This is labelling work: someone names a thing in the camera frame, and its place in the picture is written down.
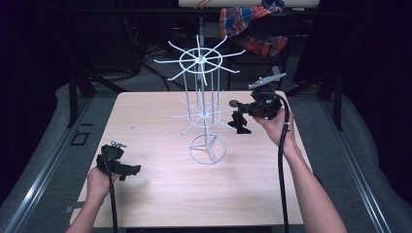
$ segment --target dark background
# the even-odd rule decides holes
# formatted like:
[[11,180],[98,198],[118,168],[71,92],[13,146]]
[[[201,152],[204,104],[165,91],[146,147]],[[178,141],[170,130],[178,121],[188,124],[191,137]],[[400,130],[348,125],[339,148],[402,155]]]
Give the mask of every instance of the dark background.
[[[140,2],[141,6],[133,7],[176,7],[176,1],[151,2],[152,5],[147,5],[146,1],[146,5]],[[75,21],[72,25],[77,27],[69,30],[58,18],[51,20],[40,11],[39,6],[45,6],[43,2],[0,3],[0,93],[4,103],[0,123],[0,164],[3,166],[0,201],[3,202],[40,142],[56,106],[54,92],[68,83],[72,65],[80,64],[97,72],[136,74],[139,72],[136,54],[144,50],[144,44],[136,47],[131,43],[130,33],[124,33],[127,29],[124,21],[118,18],[106,22],[104,28],[93,26],[103,19],[88,20],[91,25]],[[81,3],[58,2],[66,6]],[[100,4],[100,1],[94,1],[94,4]],[[341,4],[323,1],[322,4],[324,11],[357,9],[354,7],[356,3],[348,1],[341,1]],[[344,93],[357,106],[372,133],[381,169],[394,190],[409,204],[412,204],[412,173],[409,169],[412,159],[408,147],[411,132],[411,98],[408,95],[412,78],[411,16],[410,4],[388,4],[385,11],[373,19],[375,23],[370,25],[370,30],[360,37],[358,46],[350,49],[349,60],[341,69]],[[159,22],[158,17],[153,17],[144,28],[162,25],[163,30],[147,30],[147,34],[141,36],[154,40],[161,38],[157,42],[160,44],[170,39],[171,24],[163,23],[168,20],[162,19]],[[344,54],[343,49],[347,48],[348,38],[354,33],[353,26],[344,22],[315,21],[295,80],[311,80],[333,68]],[[71,32],[70,36],[65,34],[67,31]],[[64,36],[56,35],[56,32],[63,32]],[[105,37],[106,34],[117,36]],[[84,44],[79,43],[79,36],[84,37]],[[109,58],[105,52],[118,54],[118,57]]]

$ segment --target clothing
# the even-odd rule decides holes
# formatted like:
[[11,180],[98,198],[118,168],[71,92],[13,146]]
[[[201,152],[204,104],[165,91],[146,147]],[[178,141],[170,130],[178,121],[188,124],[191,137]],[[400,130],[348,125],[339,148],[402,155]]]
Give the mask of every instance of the clothing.
[[[220,27],[221,37],[233,37],[240,34],[249,26],[252,20],[269,14],[283,11],[285,3],[282,0],[262,0],[259,6],[232,7],[221,10]],[[273,56],[283,50],[288,38],[283,36],[245,36],[239,42],[241,47],[261,56]]]

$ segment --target table surface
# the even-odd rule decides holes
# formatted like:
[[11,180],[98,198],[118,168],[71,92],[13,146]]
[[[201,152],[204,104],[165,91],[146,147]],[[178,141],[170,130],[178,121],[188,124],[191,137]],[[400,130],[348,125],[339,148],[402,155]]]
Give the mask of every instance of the table surface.
[[[122,164],[142,165],[137,176],[115,183],[119,227],[283,224],[277,147],[248,115],[247,128],[252,134],[236,134],[234,128],[225,125],[232,121],[233,109],[228,102],[253,102],[250,93],[221,92],[220,110],[229,112],[215,112],[219,121],[209,131],[223,139],[226,153],[221,161],[211,165],[200,164],[190,156],[189,144],[204,129],[190,128],[186,117],[177,117],[188,113],[185,92],[125,92],[118,96],[95,156],[100,147],[115,140],[127,145]],[[205,96],[207,103],[213,102],[208,101],[211,92],[205,92]],[[189,99],[195,100],[195,92],[189,92]],[[297,127],[295,134],[309,164]],[[286,160],[284,174],[289,222],[302,224]],[[86,182],[79,202],[85,199]],[[74,211],[71,222],[79,211]],[[108,195],[94,227],[112,226]]]
[[[288,8],[317,8],[320,0],[284,0]],[[179,0],[180,7],[250,7],[261,0]]]

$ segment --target hand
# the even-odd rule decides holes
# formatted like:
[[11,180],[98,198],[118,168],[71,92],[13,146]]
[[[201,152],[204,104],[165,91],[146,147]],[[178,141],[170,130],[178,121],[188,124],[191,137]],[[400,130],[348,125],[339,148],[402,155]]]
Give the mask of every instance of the hand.
[[[278,115],[276,115],[273,119],[266,119],[262,117],[254,117],[254,119],[266,130],[270,140],[272,140],[276,146],[279,146],[282,130],[285,125],[285,109],[280,109],[278,111]],[[290,112],[289,122],[289,132],[286,135],[284,144],[284,154],[287,158],[290,154],[295,154],[295,151],[298,150],[296,139],[294,137],[294,117],[292,112]]]
[[[113,183],[120,177],[119,174],[112,175]],[[90,170],[87,176],[87,196],[86,200],[99,201],[103,204],[104,198],[109,193],[109,178],[97,167]]]

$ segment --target black chair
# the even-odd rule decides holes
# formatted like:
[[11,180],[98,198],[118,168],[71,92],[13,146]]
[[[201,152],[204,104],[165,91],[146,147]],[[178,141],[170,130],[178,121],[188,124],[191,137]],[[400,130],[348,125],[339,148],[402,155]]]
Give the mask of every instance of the black chair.
[[[262,36],[274,36],[279,35],[288,38],[286,47],[277,53],[275,56],[262,57],[259,54],[255,54],[246,50],[241,55],[231,56],[227,59],[227,68],[231,69],[233,65],[244,66],[263,66],[268,67],[266,73],[272,70],[272,67],[280,67],[280,73],[285,73],[288,63],[289,53],[294,37],[299,31],[301,26],[300,20],[294,15],[287,14],[273,14],[265,17],[261,17],[252,20],[249,26],[238,35],[232,37],[230,47],[230,53],[242,51],[240,47],[240,40],[248,35],[262,35]],[[227,90],[230,90],[232,73],[228,73],[227,77]],[[281,88],[282,79],[278,83],[278,89]]]

